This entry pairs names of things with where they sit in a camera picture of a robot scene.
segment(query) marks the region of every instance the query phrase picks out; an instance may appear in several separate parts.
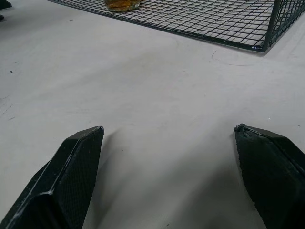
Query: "black object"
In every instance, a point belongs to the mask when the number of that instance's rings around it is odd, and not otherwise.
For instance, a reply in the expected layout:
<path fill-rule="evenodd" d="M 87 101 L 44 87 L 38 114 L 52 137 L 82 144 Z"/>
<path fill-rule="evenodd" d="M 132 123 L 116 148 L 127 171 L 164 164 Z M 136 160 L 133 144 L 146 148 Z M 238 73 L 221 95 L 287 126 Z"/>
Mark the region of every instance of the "black object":
<path fill-rule="evenodd" d="M 144 0 L 124 13 L 110 12 L 102 0 L 50 1 L 258 52 L 265 52 L 305 10 L 305 0 Z"/>
<path fill-rule="evenodd" d="M 0 0 L 0 10 L 11 7 L 11 4 L 6 0 Z"/>
<path fill-rule="evenodd" d="M 288 138 L 238 125 L 235 138 L 245 187 L 267 229 L 305 226 L 305 155 Z"/>
<path fill-rule="evenodd" d="M 0 229 L 81 229 L 101 152 L 101 126 L 67 138 L 30 180 Z"/>

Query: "gray floor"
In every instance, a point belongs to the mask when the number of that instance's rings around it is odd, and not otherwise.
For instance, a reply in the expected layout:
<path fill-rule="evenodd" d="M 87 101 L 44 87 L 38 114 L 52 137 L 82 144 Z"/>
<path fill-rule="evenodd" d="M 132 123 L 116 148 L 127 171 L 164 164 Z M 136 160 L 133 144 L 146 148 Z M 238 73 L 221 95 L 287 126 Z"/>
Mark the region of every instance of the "gray floor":
<path fill-rule="evenodd" d="M 103 151 L 114 153 L 84 228 L 264 228 L 233 127 L 268 129 L 305 151 L 305 16 L 258 55 L 11 2 L 0 22 L 0 219 L 66 137 L 103 125 Z"/>

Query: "black metal frame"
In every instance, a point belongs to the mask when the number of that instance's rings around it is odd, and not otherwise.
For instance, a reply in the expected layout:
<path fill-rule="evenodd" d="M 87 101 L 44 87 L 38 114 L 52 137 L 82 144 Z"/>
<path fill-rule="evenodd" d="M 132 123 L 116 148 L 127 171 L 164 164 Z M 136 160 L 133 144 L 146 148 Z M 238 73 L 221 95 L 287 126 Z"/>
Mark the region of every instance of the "black metal frame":
<path fill-rule="evenodd" d="M 304 12 L 305 0 L 144 0 L 124 13 L 102 0 L 49 0 L 199 40 L 265 52 Z"/>

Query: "black wire mesh cage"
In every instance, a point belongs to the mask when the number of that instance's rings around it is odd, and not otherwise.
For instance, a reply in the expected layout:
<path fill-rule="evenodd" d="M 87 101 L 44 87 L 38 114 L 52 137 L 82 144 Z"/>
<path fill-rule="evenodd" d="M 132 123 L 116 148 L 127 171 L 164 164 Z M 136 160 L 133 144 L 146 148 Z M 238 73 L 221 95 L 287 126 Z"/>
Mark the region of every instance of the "black wire mesh cage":
<path fill-rule="evenodd" d="M 304 12 L 305 0 L 143 0 L 111 12 L 103 0 L 51 0 L 199 40 L 265 52 Z"/>

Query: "white floor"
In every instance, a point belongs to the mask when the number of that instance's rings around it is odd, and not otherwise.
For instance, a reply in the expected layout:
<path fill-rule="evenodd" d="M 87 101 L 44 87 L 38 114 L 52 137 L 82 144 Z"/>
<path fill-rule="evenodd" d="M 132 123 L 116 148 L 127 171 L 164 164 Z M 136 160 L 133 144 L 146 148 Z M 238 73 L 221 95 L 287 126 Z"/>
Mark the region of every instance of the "white floor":
<path fill-rule="evenodd" d="M 102 125 L 117 153 L 84 228 L 264 228 L 233 127 L 305 151 L 304 15 L 258 55 L 45 0 L 11 3 L 0 12 L 0 219 L 65 138 Z"/>

